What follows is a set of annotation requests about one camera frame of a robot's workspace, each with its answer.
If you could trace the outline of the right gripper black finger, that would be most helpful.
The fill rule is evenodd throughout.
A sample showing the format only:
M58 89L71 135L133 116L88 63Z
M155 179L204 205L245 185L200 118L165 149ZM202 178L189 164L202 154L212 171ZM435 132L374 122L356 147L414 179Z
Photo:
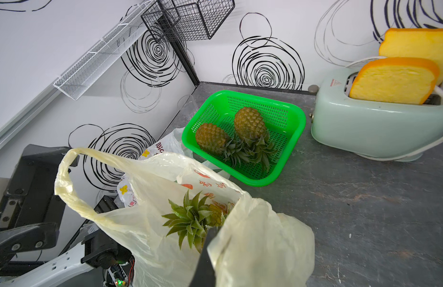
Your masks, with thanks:
M199 257L196 271L189 287L215 287L215 271L208 254L208 246L217 236L219 230L220 227L213 227L208 230L201 256Z

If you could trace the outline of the yellow ripe pineapple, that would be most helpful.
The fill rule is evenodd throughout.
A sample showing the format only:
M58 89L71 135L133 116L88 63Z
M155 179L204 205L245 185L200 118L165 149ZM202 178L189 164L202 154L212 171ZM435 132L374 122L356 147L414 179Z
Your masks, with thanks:
M182 205L169 201L171 213L162 216L166 219L163 226L170 229L167 235L178 234L180 248L186 239L189 248L202 252L208 231L222 227L235 206L231 202L228 204L208 203L207 200L210 198L209 193L205 195L197 193L192 198L189 193L186 193Z

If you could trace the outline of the yellowish fruit print plastic bag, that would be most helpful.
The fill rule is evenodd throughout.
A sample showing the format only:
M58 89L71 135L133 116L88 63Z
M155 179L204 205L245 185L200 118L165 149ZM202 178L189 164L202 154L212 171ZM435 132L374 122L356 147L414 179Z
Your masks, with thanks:
M74 189L68 169L79 154L124 172L136 204L99 214ZM136 287L186 287L200 254L171 234L165 215L184 196L206 198L228 210L227 220L208 241L208 265L218 287L303 287L315 267L312 229L275 212L200 162L176 153L132 160L94 149L71 149L59 165L55 194L80 216L93 221L135 258Z

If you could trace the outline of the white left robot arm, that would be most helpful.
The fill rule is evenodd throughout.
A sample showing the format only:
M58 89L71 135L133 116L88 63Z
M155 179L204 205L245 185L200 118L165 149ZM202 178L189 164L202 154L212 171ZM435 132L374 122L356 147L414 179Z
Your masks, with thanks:
M15 262L23 252L52 249L66 208L54 193L58 166L67 147L25 147L9 179L0 178L0 287L56 287L95 269L105 287L130 287L134 258L101 230L76 239L56 258Z

